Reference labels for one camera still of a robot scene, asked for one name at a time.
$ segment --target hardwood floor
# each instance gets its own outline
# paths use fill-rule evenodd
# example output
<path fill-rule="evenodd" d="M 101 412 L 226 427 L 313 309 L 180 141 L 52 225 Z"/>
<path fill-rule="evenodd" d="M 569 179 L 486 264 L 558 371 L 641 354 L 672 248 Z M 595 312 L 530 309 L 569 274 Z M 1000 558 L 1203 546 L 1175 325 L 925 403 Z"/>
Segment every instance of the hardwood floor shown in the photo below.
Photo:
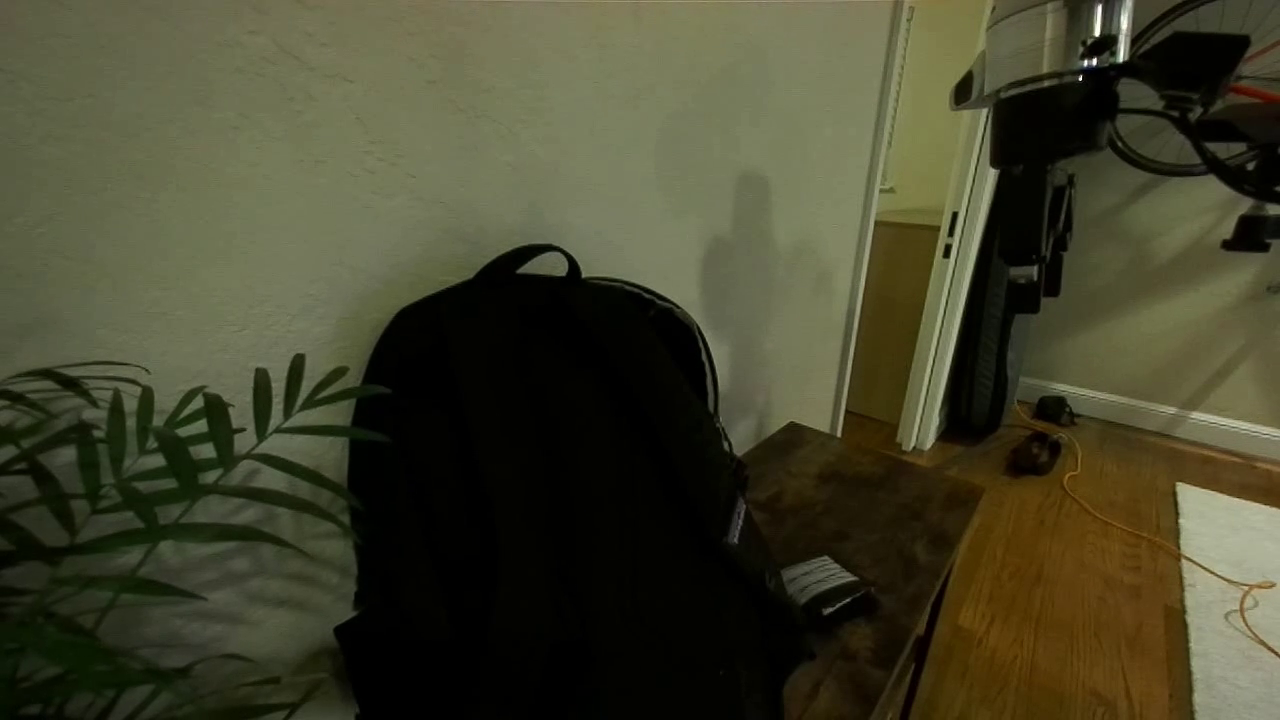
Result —
<path fill-rule="evenodd" d="M 951 567 L 917 715 L 1190 715 L 1175 558 L 1080 511 L 1061 479 L 1009 479 L 1026 427 L 911 465 L 978 485 L 984 510 Z M 1175 479 L 1280 505 L 1280 467 L 1080 422 L 1077 491 L 1104 516 L 1175 546 Z M 890 434 L 848 425 L 848 444 L 890 454 Z"/>

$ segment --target wooden table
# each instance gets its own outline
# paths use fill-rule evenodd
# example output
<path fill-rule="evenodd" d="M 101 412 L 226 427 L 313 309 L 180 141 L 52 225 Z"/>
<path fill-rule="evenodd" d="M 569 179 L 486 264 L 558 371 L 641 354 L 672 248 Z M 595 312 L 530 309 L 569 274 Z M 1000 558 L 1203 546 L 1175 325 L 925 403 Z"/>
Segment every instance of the wooden table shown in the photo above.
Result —
<path fill-rule="evenodd" d="M 746 499 L 779 565 L 830 558 L 876 594 L 786 684 L 786 715 L 905 715 L 978 488 L 786 425 L 746 454 Z"/>
<path fill-rule="evenodd" d="M 1061 477 L 1009 479 L 1026 427 L 928 465 L 984 488 L 949 583 L 917 715 L 1188 720 L 1179 560 L 1077 510 Z M 1175 479 L 1280 505 L 1280 474 L 1148 434 L 1080 422 L 1071 488 L 1104 516 L 1179 546 Z"/>

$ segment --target black backpack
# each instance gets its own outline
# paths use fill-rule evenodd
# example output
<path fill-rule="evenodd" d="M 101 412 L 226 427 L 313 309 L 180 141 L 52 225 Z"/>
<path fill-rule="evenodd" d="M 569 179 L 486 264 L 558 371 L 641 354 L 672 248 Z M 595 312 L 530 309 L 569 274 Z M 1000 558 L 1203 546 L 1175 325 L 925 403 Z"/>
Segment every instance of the black backpack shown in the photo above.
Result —
<path fill-rule="evenodd" d="M 520 268 L 558 254 L 563 276 Z M 407 305 L 350 444 L 364 715 L 772 720 L 803 659 L 694 325 L 553 244 Z"/>

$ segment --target door frame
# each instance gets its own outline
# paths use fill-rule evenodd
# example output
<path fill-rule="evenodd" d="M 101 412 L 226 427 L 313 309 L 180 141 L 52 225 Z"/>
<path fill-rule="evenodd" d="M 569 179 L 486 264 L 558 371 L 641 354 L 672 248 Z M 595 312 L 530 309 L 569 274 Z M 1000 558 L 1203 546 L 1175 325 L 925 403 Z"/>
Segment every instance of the door frame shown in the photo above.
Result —
<path fill-rule="evenodd" d="M 976 112 L 959 136 L 959 166 L 951 171 L 945 227 L 934 237 L 925 316 L 911 354 L 911 375 L 905 412 L 895 425 L 895 444 L 905 454 L 928 454 L 940 442 L 945 396 L 955 360 L 962 300 L 984 244 L 993 198 L 1000 171 L 989 166 L 993 121 Z"/>
<path fill-rule="evenodd" d="M 843 312 L 843 354 L 840 354 L 840 375 L 835 375 L 835 396 L 830 396 L 830 434 L 843 436 L 843 412 L 848 412 L 848 388 L 852 388 L 852 360 L 854 360 L 854 327 L 865 320 L 865 293 L 868 293 L 868 268 L 873 268 L 873 244 L 876 244 L 876 216 L 879 216 L 879 187 L 887 171 L 887 150 L 890 150 L 890 128 L 895 128 L 895 100 L 905 83 L 905 61 L 906 61 L 906 33 L 911 33 L 911 0 L 890 0 L 890 42 L 883 58 L 883 78 L 879 78 L 879 112 L 876 112 L 876 141 L 873 141 L 873 171 L 865 187 L 865 227 L 854 240 L 854 259 L 852 259 L 852 309 Z"/>

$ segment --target white wall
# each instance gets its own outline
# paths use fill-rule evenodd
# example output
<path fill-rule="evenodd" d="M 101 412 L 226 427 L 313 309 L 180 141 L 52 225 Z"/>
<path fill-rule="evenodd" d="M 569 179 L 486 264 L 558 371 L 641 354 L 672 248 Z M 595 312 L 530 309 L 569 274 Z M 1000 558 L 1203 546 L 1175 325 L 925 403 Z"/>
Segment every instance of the white wall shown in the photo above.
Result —
<path fill-rule="evenodd" d="M 1280 427 L 1280 256 L 1216 248 L 1240 209 L 1216 179 L 1080 162 L 1069 293 L 1026 325 L 1024 375 Z"/>
<path fill-rule="evenodd" d="M 0 371 L 127 355 L 245 402 L 250 365 L 359 365 L 392 309 L 553 237 L 703 320 L 737 442 L 823 427 L 887 16 L 9 0 Z"/>

